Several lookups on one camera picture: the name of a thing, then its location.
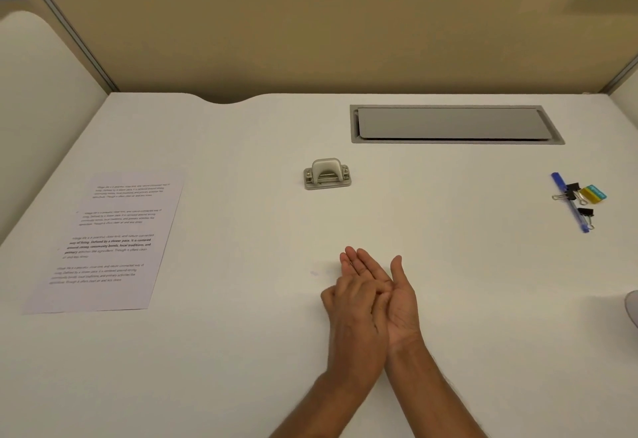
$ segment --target forearm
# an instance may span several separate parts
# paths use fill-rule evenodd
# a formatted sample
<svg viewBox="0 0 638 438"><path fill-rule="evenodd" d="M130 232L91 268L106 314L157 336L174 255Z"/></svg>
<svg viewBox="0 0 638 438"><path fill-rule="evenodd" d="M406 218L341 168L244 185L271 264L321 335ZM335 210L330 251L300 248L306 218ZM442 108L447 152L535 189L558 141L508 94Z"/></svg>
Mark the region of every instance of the forearm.
<svg viewBox="0 0 638 438"><path fill-rule="evenodd" d="M337 438L365 399L322 374L270 438Z"/></svg>
<svg viewBox="0 0 638 438"><path fill-rule="evenodd" d="M485 438L422 340L391 352L386 371L416 438Z"/></svg>

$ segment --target blue pen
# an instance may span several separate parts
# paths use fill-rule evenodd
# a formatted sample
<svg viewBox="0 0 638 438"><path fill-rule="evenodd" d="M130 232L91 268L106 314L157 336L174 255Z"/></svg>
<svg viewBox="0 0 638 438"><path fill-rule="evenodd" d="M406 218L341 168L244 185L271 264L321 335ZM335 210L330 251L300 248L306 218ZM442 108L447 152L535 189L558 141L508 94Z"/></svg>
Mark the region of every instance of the blue pen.
<svg viewBox="0 0 638 438"><path fill-rule="evenodd" d="M558 186L558 190L561 192L561 194L567 192L567 184L565 184L560 174L558 174L557 172L553 172L552 179L554 179L554 183L556 183L556 186ZM574 201L566 199L565 202L569 205L569 209L572 210L572 215L574 215L574 217L578 221L578 226L581 227L583 233L589 233L589 225L587 224L587 220L585 220L585 217L578 212Z"/></svg>

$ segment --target paper sheet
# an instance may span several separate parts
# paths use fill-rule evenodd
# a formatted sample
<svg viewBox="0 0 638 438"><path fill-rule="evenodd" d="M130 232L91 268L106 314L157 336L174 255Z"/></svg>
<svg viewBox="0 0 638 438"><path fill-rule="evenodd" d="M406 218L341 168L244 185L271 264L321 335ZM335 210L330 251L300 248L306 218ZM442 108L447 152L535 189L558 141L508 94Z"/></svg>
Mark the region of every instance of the paper sheet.
<svg viewBox="0 0 638 438"><path fill-rule="evenodd" d="M176 172L93 177L24 313L148 308L182 185Z"/></svg>

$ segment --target white desk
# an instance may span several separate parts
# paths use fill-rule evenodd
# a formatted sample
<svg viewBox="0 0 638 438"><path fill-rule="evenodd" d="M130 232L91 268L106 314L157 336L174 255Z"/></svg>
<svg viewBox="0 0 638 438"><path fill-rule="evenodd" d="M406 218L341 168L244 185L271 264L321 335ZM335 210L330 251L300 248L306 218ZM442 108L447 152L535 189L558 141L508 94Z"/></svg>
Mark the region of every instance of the white desk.
<svg viewBox="0 0 638 438"><path fill-rule="evenodd" d="M353 144L349 105L541 104L564 146ZM315 159L349 188L306 191ZM148 310L20 315L86 180L181 168ZM549 174L609 195L581 234ZM111 94L0 247L0 436L265 437L324 369L346 245L404 256L494 438L635 438L638 130L604 95ZM408 437L381 378L345 437Z"/></svg>

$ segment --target hand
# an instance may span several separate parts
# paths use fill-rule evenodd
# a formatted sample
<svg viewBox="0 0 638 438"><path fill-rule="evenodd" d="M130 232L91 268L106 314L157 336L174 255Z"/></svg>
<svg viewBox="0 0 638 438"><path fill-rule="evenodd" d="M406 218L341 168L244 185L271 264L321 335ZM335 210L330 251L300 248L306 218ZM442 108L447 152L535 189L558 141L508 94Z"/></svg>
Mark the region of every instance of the hand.
<svg viewBox="0 0 638 438"><path fill-rule="evenodd" d="M390 263L392 279L375 261L370 254L352 247L347 247L346 252L339 257L342 272L357 273L358 275L374 279L379 282L390 283L394 280L394 290L388 304L388 350L394 350L411 344L421 342L421 330L419 327L419 310L417 308L417 296L403 272L401 256L396 256Z"/></svg>
<svg viewBox="0 0 638 438"><path fill-rule="evenodd" d="M325 377L332 385L354 392L361 402L385 365L389 290L387 282L348 272L321 294L330 318Z"/></svg>

